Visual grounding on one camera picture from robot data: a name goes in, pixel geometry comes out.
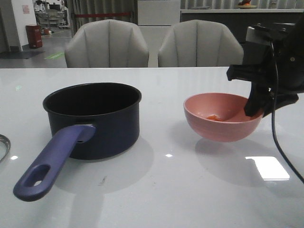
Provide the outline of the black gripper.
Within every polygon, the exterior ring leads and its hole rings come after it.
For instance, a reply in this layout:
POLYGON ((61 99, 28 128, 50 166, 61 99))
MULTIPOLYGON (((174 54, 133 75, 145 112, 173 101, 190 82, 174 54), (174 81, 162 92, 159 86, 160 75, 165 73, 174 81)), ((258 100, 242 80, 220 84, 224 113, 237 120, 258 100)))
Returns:
POLYGON ((248 101, 244 107, 246 116, 264 113, 263 117, 287 105, 296 103, 296 93, 304 91, 304 20, 292 30, 271 29, 273 41, 259 64, 231 65, 227 71, 229 81, 237 79, 251 82, 248 101), (269 89, 278 88, 275 94, 269 89))

